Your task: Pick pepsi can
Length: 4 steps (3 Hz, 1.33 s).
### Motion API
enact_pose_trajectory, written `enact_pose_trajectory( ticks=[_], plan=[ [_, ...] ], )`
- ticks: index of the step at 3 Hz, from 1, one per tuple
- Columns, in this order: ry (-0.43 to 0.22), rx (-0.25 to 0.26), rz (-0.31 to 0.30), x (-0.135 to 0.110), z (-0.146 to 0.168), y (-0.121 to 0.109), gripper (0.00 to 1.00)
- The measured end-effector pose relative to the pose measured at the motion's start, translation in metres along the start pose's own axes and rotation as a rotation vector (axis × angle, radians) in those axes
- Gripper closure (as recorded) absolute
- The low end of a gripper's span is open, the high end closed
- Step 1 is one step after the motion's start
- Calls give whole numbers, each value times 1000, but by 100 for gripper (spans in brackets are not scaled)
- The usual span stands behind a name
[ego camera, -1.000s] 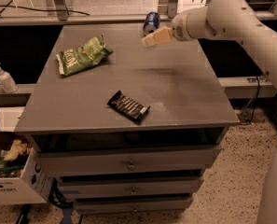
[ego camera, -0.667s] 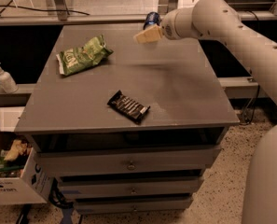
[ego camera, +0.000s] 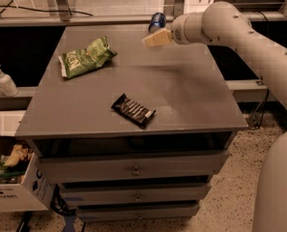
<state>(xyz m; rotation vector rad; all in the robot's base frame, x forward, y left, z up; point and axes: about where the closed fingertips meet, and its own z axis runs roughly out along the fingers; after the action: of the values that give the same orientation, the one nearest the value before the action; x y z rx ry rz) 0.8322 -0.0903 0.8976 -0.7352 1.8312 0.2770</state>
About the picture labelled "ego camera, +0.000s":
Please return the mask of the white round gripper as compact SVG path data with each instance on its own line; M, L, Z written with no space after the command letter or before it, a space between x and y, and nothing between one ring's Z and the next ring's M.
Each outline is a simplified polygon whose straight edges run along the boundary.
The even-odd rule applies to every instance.
M172 37L177 44L195 44L202 42L202 13L183 14L171 23L171 31L166 28L157 30L142 40L148 47L171 44Z

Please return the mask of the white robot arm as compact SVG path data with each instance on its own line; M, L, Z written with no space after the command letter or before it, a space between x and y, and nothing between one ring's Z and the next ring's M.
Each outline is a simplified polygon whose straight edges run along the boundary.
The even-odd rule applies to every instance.
M203 12L180 15L170 28L143 39L148 47L171 43L231 48L287 110L287 48L256 32L232 4L215 2ZM276 139L263 162L252 232L287 232L287 131Z

